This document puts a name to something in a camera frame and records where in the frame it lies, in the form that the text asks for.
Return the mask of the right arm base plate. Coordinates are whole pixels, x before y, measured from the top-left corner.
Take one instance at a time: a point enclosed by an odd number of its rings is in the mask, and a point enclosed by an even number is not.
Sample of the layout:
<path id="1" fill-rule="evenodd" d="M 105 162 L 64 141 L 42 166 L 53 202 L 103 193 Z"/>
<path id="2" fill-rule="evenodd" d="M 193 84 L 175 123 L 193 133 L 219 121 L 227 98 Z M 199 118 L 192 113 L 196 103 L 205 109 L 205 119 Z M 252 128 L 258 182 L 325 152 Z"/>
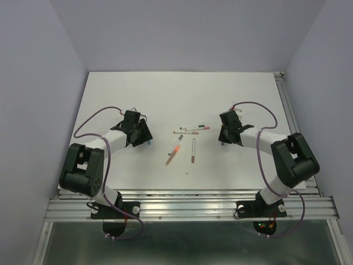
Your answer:
<path id="1" fill-rule="evenodd" d="M 286 216 L 283 200 L 272 205 L 257 203 L 254 200 L 237 201 L 234 212 L 234 218 L 237 220 L 257 219 L 257 221 L 253 221 L 255 231 L 266 236 L 273 236 L 277 229 L 277 219 Z"/>

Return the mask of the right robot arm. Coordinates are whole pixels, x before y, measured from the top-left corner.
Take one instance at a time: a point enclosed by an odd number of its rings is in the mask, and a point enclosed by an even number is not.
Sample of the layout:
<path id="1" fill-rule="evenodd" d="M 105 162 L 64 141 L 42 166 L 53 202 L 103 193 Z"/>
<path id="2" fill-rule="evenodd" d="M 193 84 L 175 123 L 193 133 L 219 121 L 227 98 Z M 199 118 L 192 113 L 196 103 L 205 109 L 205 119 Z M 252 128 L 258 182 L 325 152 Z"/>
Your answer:
<path id="1" fill-rule="evenodd" d="M 302 134 L 280 135 L 249 124 L 243 125 L 235 110 L 220 114 L 220 119 L 222 127 L 218 140 L 256 149 L 262 175 L 260 153 L 271 155 L 274 160 L 276 176 L 271 182 L 263 177 L 265 188 L 257 193 L 253 202 L 257 214 L 267 215 L 274 204 L 285 198 L 294 187 L 320 171 L 320 165 Z"/>

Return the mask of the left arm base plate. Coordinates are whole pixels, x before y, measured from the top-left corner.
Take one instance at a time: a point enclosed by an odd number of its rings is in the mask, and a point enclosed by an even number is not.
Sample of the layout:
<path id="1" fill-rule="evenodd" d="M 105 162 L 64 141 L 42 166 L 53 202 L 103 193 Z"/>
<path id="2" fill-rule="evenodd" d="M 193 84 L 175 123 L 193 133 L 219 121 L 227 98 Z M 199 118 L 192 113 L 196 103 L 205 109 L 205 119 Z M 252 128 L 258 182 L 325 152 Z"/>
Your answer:
<path id="1" fill-rule="evenodd" d="M 127 221 L 131 219 L 123 213 L 120 213 L 110 206 L 101 205 L 97 202 L 88 202 L 86 206 L 91 210 L 90 218 L 92 220 L 101 220 L 103 232 L 117 238 L 121 236 L 126 228 Z M 134 217 L 140 217 L 140 202 L 123 202 L 121 210 Z"/>

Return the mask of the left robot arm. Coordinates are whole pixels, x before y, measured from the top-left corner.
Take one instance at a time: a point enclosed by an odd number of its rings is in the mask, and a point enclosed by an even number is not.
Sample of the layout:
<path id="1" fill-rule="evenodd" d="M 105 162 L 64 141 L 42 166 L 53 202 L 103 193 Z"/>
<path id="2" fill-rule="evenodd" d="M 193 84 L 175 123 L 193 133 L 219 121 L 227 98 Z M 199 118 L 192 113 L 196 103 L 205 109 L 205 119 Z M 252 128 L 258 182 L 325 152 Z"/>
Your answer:
<path id="1" fill-rule="evenodd" d="M 59 186 L 70 192 L 84 194 L 104 206 L 110 217 L 122 213 L 122 195 L 106 185 L 111 164 L 111 155 L 126 147 L 136 147 L 152 140 L 147 117 L 135 110 L 122 113 L 123 120 L 104 135 L 85 133 L 75 139 L 93 136 L 96 139 L 86 144 L 69 146 L 60 175 Z"/>

